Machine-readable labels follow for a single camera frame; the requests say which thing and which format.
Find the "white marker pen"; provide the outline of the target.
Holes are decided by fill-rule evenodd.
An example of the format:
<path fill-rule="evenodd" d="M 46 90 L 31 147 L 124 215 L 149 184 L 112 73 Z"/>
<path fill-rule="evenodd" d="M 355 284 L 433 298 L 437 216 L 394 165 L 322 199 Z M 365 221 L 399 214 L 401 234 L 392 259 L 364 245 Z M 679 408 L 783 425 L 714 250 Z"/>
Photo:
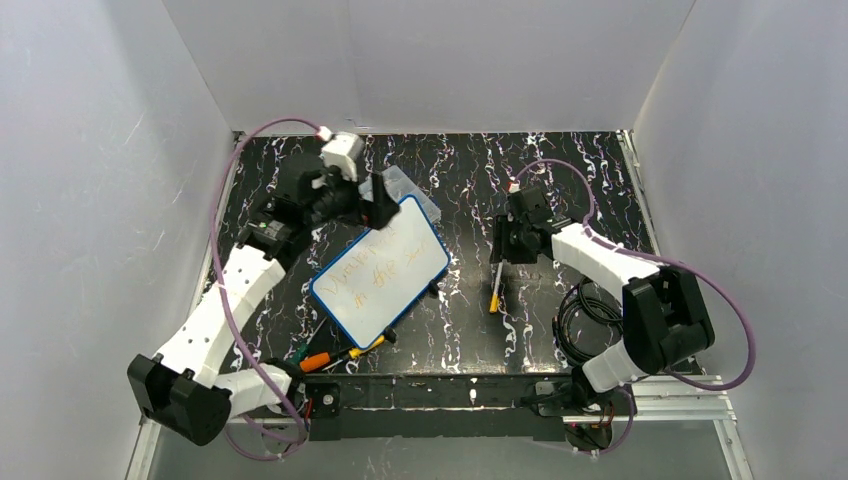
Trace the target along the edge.
<path fill-rule="evenodd" d="M 497 295 L 500 298 L 500 287 L 501 287 L 501 280 L 502 280 L 502 275 L 503 275 L 503 266 L 504 266 L 503 261 L 501 261 L 497 264 L 497 267 L 496 267 L 496 270 L 495 270 L 495 275 L 493 277 L 491 297 L 493 295 Z"/>

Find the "blue-framed whiteboard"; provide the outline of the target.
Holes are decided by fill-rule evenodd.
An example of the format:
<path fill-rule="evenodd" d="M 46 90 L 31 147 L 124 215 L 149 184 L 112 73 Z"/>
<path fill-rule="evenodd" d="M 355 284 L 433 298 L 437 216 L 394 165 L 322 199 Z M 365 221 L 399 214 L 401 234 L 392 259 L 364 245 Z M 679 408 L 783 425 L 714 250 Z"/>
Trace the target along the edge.
<path fill-rule="evenodd" d="M 381 230 L 368 230 L 316 275 L 313 297 L 354 346 L 370 346 L 450 265 L 450 254 L 412 195 Z"/>

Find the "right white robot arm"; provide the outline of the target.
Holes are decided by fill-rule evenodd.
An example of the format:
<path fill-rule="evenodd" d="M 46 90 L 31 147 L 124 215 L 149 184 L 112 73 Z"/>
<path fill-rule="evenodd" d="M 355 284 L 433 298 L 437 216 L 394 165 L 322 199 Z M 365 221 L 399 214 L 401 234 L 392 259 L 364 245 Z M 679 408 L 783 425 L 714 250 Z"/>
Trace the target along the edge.
<path fill-rule="evenodd" d="M 620 340 L 574 368 L 573 400 L 584 404 L 679 363 L 715 342 L 696 277 L 601 244 L 593 231 L 553 213 L 537 187 L 512 183 L 494 221 L 493 263 L 534 264 L 544 255 L 576 269 L 621 306 Z"/>

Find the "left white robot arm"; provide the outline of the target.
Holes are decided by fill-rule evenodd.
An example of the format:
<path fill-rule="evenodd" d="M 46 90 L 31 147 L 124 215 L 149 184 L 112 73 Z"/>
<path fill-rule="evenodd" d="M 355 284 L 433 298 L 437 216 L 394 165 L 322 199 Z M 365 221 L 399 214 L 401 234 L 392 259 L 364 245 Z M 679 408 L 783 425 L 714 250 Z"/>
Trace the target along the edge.
<path fill-rule="evenodd" d="M 378 230 L 400 210 L 380 172 L 370 174 L 365 197 L 338 165 L 306 155 L 303 167 L 255 203 L 227 259 L 212 252 L 215 280 L 185 323 L 152 356 L 138 354 L 128 365 L 142 415 L 194 445 L 209 444 L 230 419 L 273 404 L 295 420 L 293 443 L 305 441 L 305 421 L 288 395 L 302 370 L 284 360 L 259 362 L 241 331 L 309 248 L 315 229 L 338 221 Z"/>

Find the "whiteboard metal stand legs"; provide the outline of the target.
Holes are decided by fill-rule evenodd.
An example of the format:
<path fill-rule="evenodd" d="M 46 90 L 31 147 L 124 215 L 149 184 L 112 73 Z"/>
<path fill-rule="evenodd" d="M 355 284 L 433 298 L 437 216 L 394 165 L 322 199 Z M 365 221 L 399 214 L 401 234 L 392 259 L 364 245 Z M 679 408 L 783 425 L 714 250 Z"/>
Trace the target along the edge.
<path fill-rule="evenodd" d="M 415 306 L 420 304 L 426 297 L 437 297 L 440 293 L 440 286 L 436 279 L 431 280 L 427 286 L 411 301 L 411 303 L 398 315 L 398 317 L 383 331 L 385 341 L 395 344 L 397 342 L 397 333 L 395 327 L 401 319 L 409 314 Z"/>

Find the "clear plastic organizer box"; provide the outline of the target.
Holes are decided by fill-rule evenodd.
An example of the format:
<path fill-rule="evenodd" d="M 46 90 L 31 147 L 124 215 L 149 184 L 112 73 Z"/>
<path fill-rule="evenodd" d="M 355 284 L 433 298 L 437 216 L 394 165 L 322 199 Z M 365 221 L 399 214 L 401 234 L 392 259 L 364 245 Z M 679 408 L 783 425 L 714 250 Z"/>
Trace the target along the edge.
<path fill-rule="evenodd" d="M 388 195 L 399 203 L 404 197 L 412 195 L 421 205 L 424 213 L 432 224 L 440 221 L 442 212 L 435 202 L 424 193 L 424 191 L 397 165 L 392 165 L 383 170 L 382 176 L 385 190 Z"/>

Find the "green-handled screwdriver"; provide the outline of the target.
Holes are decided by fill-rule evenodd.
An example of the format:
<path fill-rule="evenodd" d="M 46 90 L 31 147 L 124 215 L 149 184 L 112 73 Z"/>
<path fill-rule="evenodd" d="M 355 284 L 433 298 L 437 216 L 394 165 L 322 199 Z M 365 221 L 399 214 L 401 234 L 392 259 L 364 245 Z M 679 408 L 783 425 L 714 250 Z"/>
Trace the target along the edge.
<path fill-rule="evenodd" d="M 314 340 L 315 336 L 322 330 L 326 321 L 327 319 L 323 319 L 314 329 L 314 331 L 307 337 L 307 339 L 294 351 L 294 353 L 290 357 L 290 361 L 292 363 L 300 363 L 307 357 L 312 341 Z"/>

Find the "orange-handled screwdriver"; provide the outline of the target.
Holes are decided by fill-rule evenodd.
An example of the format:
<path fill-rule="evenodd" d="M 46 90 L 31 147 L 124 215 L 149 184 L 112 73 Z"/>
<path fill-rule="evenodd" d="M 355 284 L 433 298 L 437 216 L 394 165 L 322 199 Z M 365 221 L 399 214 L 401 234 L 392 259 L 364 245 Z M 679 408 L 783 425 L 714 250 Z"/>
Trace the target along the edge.
<path fill-rule="evenodd" d="M 310 373 L 326 368 L 334 362 L 338 363 L 339 361 L 357 358 L 360 354 L 361 350 L 358 348 L 344 349 L 336 352 L 321 352 L 300 361 L 299 368 L 303 373 Z"/>

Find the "aluminium frame rail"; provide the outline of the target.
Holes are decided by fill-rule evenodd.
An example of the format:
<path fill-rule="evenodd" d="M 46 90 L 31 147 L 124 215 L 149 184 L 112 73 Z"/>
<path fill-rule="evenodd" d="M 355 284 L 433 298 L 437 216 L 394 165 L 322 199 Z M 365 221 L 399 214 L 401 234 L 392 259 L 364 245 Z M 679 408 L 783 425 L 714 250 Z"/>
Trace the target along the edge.
<path fill-rule="evenodd" d="M 553 374 L 321 375 L 310 441 L 272 461 L 276 444 L 237 422 L 235 446 L 197 447 L 147 422 L 131 479 L 739 479 L 735 413 L 723 393 L 670 377 L 633 386 L 604 428 L 620 441 L 591 457 L 569 441 L 593 418 L 522 398 L 545 395 Z"/>

